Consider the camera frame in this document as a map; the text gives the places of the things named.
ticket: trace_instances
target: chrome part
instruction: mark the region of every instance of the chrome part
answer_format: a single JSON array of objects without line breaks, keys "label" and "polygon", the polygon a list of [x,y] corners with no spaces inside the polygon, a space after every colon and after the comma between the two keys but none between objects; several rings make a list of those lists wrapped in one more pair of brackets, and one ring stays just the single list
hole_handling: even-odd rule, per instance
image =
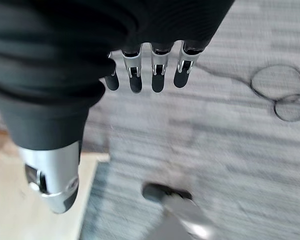
[{"label": "chrome part", "polygon": [[161,75],[165,75],[166,69],[168,66],[169,53],[159,55],[156,54],[153,50],[151,51],[151,66],[153,75],[157,75],[157,66],[162,65]]},{"label": "chrome part", "polygon": [[136,68],[137,77],[141,76],[141,51],[142,48],[140,48],[140,51],[136,56],[125,56],[122,53],[125,69],[128,72],[129,78],[132,78],[133,76],[131,68]]},{"label": "chrome part", "polygon": [[166,196],[163,201],[165,210],[174,215],[186,232],[195,239],[215,239],[213,222],[205,217],[201,209],[190,199],[181,198],[179,195]]},{"label": "chrome part", "polygon": [[[109,54],[108,54],[108,59],[112,59],[112,60],[113,60],[113,58],[112,58],[112,51],[109,52]],[[113,73],[111,73],[111,76],[112,76],[112,77],[114,77],[115,75],[116,75],[116,69],[114,69]]]},{"label": "chrome part", "polygon": [[178,64],[177,64],[177,70],[179,73],[182,72],[182,68],[185,64],[185,61],[191,62],[190,67],[187,69],[186,73],[189,74],[194,66],[194,64],[197,62],[200,53],[195,55],[189,55],[184,50],[185,41],[182,41],[180,52],[179,52],[179,58],[178,58]]},{"label": "chrome part", "polygon": [[79,142],[54,150],[19,147],[29,187],[55,213],[66,212],[74,203],[78,187]]}]

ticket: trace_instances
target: black cable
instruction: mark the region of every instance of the black cable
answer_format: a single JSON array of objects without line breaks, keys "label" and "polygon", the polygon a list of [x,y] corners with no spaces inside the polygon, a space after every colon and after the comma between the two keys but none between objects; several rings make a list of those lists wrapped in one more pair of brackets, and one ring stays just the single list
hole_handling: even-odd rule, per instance
[{"label": "black cable", "polygon": [[254,87],[254,79],[257,76],[257,74],[259,74],[261,71],[264,71],[264,70],[266,70],[268,68],[272,68],[272,67],[286,67],[286,68],[290,68],[290,69],[294,70],[300,76],[300,69],[298,67],[288,65],[288,64],[282,64],[282,63],[269,64],[267,66],[261,67],[261,68],[257,69],[256,71],[254,71],[252,73],[251,77],[249,78],[249,81],[245,80],[244,78],[242,78],[240,76],[227,74],[224,72],[218,72],[218,71],[215,71],[213,69],[210,69],[210,68],[200,65],[200,64],[197,64],[196,67],[207,72],[210,75],[220,77],[220,78],[232,79],[232,80],[235,80],[235,81],[238,81],[238,82],[241,82],[241,83],[247,85],[257,96],[273,103],[274,114],[282,121],[285,121],[285,122],[300,121],[300,116],[297,116],[293,119],[287,119],[287,118],[284,118],[282,115],[280,115],[277,111],[277,104],[295,103],[298,99],[300,99],[300,93],[288,94],[288,95],[285,95],[280,98],[272,98],[272,97],[266,96],[263,92],[257,90]]}]

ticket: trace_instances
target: robotic hand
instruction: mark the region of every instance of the robotic hand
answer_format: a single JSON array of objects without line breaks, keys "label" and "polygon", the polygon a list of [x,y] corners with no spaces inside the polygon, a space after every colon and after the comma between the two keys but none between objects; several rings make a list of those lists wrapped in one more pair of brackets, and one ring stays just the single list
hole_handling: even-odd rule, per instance
[{"label": "robotic hand", "polygon": [[183,40],[182,88],[234,0],[1,0],[0,113],[19,146],[29,186],[55,213],[73,205],[89,108],[119,87],[122,50],[131,90],[142,89],[141,46],[152,46],[152,89]]}]

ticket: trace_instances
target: black fingertip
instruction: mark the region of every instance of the black fingertip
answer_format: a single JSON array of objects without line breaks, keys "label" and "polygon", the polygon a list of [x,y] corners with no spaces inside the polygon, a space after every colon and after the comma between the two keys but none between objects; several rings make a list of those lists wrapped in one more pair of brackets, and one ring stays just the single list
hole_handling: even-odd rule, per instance
[{"label": "black fingertip", "polygon": [[142,89],[141,76],[132,75],[132,77],[130,77],[130,88],[132,92],[134,92],[135,94],[141,92]]},{"label": "black fingertip", "polygon": [[189,74],[186,69],[182,69],[182,72],[175,70],[173,83],[177,88],[183,88],[188,82]]},{"label": "black fingertip", "polygon": [[105,84],[110,90],[115,91],[119,88],[119,80],[118,80],[117,73],[115,73],[114,76],[112,75],[105,76],[104,79],[105,79]]},{"label": "black fingertip", "polygon": [[152,90],[160,93],[164,89],[165,76],[161,74],[152,75]]}]

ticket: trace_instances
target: black sleeve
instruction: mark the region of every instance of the black sleeve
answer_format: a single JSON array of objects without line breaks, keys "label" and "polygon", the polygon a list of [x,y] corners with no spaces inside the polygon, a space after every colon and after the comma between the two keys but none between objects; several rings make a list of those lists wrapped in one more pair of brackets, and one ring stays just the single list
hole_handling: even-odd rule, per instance
[{"label": "black sleeve", "polygon": [[81,140],[113,73],[108,52],[207,41],[234,0],[0,0],[0,112],[14,142],[50,150]]}]

